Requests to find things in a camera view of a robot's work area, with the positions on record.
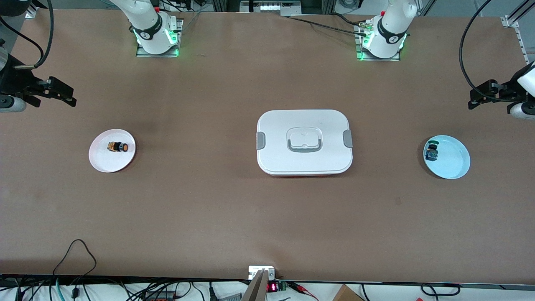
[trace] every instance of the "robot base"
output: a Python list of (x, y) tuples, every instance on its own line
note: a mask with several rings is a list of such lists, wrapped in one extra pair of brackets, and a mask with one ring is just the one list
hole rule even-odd
[(178, 57), (180, 54), (180, 41), (182, 40), (182, 26), (184, 25), (183, 19), (176, 19), (176, 17), (172, 16), (172, 18), (175, 18), (177, 21), (176, 27), (174, 27), (174, 23), (171, 25), (171, 30), (177, 30), (178, 32), (176, 34), (170, 33), (169, 37), (170, 39), (175, 38), (177, 40), (177, 44), (173, 45), (171, 48), (169, 48), (168, 51), (162, 53), (162, 54), (150, 54), (146, 52), (143, 47), (139, 43), (137, 43), (137, 51), (136, 51), (136, 57)]
[[(361, 32), (365, 32), (362, 30), (362, 28), (360, 28), (359, 26), (355, 25), (353, 27), (353, 30), (355, 32), (358, 32), (358, 33), (361, 33)], [(393, 57), (390, 57), (390, 58), (379, 58), (379, 57), (376, 57), (375, 55), (371, 54), (371, 52), (367, 49), (365, 49), (364, 47), (362, 47), (362, 44), (364, 43), (364, 40), (366, 39), (366, 37), (363, 37), (363, 36), (359, 36), (359, 35), (356, 35), (355, 34), (355, 45), (356, 45), (356, 48), (357, 48), (357, 59), (359, 61), (389, 61), (389, 62), (398, 62), (401, 60), (401, 57), (400, 57), (400, 52), (401, 52), (401, 49), (398, 50), (398, 53), (396, 53)]]

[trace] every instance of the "brown table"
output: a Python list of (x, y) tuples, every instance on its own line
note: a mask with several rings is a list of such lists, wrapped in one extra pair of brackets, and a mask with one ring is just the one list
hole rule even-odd
[[(22, 29), (41, 45), (46, 15)], [(69, 83), (78, 105), (1, 115), (0, 272), (50, 273), (82, 238), (101, 275), (243, 278), (269, 264), (286, 279), (535, 284), (535, 123), (505, 104), (467, 109), (457, 61), (467, 19), (417, 18), (402, 61), (378, 63), (357, 61), (351, 35), (271, 14), (202, 13), (174, 59), (135, 58), (120, 11), (55, 16), (35, 74)], [(21, 39), (13, 53), (36, 60)], [(476, 20), (464, 59), (476, 84), (525, 64), (498, 18)], [(352, 167), (265, 174), (259, 116), (312, 108), (348, 117)], [(114, 128), (135, 136), (138, 153), (103, 174), (87, 150)], [(463, 178), (424, 168), (436, 134), (469, 149)], [(89, 266), (78, 245), (59, 272)]]

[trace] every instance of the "gray floor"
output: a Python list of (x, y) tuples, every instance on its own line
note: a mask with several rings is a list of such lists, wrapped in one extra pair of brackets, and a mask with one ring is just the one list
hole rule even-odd
[[(477, 8), (484, 3), (485, 0), (437, 0), (429, 12), (429, 16), (439, 17), (467, 17), (472, 16)], [(53, 7), (56, 9), (116, 9), (107, 0), (52, 0)], [(502, 17), (510, 13), (522, 0), (493, 0), (481, 12), (482, 16), (496, 16)], [(376, 14), (383, 10), (388, 3), (388, 0), (364, 0), (360, 9), (346, 9), (339, 3), (336, 5), (336, 11), (340, 13), (351, 14)], [(21, 17), (4, 17), (6, 22), (16, 29), (20, 29), (24, 22)], [(522, 40), (528, 52), (530, 61), (535, 60), (535, 9), (526, 15), (520, 22)], [(16, 35), (8, 31), (0, 24), (0, 37), (6, 41), (5, 47), (11, 51)]]

